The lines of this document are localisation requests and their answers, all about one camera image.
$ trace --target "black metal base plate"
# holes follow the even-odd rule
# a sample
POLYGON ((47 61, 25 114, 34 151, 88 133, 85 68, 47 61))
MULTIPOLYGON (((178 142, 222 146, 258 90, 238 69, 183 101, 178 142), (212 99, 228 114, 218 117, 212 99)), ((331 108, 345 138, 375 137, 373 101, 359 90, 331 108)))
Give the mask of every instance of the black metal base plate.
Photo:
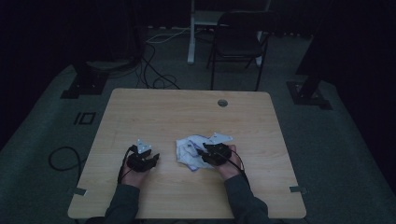
POLYGON ((100 95, 106 85, 108 73, 97 73, 95 79, 89 85, 81 85, 78 77, 75 77, 69 90, 62 93, 61 99, 77 99, 80 95, 100 95))
POLYGON ((301 97, 299 91, 304 85, 302 82, 286 82, 293 102, 296 105, 318 105, 320 109, 332 110, 328 100, 325 100, 319 90, 316 90, 310 98, 301 97))

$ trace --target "black stand base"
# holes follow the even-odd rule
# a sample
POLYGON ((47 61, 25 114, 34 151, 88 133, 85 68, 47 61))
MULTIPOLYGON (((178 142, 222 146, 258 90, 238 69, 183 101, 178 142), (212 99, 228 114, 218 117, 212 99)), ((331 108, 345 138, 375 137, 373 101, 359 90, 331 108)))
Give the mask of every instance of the black stand base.
POLYGON ((61 99, 77 99, 80 95, 100 95, 106 85, 108 73, 93 72, 87 64, 73 64, 77 75, 61 99))
POLYGON ((319 89, 315 89, 312 94, 302 94, 302 88, 306 83, 301 82, 286 82, 293 102, 296 105, 318 105, 320 109, 332 110, 329 101, 323 99, 319 89))

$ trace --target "gray carpet floor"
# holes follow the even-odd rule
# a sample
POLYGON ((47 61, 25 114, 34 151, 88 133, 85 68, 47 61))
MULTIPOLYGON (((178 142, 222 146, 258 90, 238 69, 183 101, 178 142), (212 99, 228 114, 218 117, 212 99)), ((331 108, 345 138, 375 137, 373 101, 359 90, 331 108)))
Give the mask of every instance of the gray carpet floor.
MULTIPOLYGON (((151 30, 150 35, 177 33, 151 30)), ((210 70, 205 69, 211 35, 197 34, 195 64, 187 64, 189 38, 178 35, 164 43, 153 44, 156 53, 151 64, 161 74, 172 75, 183 90, 209 90, 210 70)), ((319 89, 333 110, 295 105, 287 81, 304 81, 295 71, 310 44, 294 36, 270 40, 259 91, 269 92, 291 163, 303 195, 306 220, 288 223, 396 223, 396 197, 378 170, 359 130, 329 83, 319 89)), ((152 49, 147 48, 149 59, 152 49)), ((95 63, 106 68, 114 63, 95 63)), ((244 64, 220 64, 215 90, 252 91, 258 68, 244 64)), ((146 88, 136 71, 113 72, 102 95, 81 95, 60 99, 75 77, 69 66, 60 73, 35 104, 28 118, 0 152, 0 223, 75 223, 67 209, 72 199, 69 189, 76 185, 78 169, 57 172, 48 157, 58 148, 75 148, 81 158, 89 155, 109 96, 115 88, 146 88), (95 112, 91 125, 76 125, 78 113, 95 112)), ((157 75, 147 71, 148 83, 157 75)), ((62 151, 53 157, 60 167, 73 165, 76 157, 62 151)), ((204 220, 149 220, 149 223, 204 223, 204 220)))

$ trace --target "black hand-mounted device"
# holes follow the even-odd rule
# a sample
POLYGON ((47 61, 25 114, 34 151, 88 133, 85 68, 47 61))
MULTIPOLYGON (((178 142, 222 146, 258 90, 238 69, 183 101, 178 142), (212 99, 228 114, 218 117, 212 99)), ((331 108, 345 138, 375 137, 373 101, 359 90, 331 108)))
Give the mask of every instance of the black hand-mounted device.
POLYGON ((148 159, 148 156, 151 154, 151 149, 139 153, 137 146, 132 145, 128 148, 125 153, 124 159, 122 160, 122 165, 119 172, 118 183, 121 183, 121 180, 125 175, 122 175, 123 166, 126 161, 126 165, 131 168, 131 171, 135 172, 146 172, 147 170, 155 167, 157 165, 157 160, 160 158, 160 153, 153 156, 151 159, 148 159))
POLYGON ((197 150, 198 155, 202 156, 202 160, 214 166, 219 166, 231 158, 231 150, 227 145, 222 143, 216 145, 208 145, 204 143, 207 152, 197 150))

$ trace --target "forearm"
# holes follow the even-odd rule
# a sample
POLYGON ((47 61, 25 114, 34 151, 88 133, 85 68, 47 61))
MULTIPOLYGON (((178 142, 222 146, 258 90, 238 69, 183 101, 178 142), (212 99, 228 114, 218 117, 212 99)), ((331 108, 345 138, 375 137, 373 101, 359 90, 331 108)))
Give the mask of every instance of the forearm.
POLYGON ((105 223, 132 223, 138 210, 139 193, 140 189, 136 187, 117 185, 111 204, 106 210, 105 223))
POLYGON ((227 179, 224 186, 236 223, 271 223, 267 205, 254 197, 241 175, 227 179))

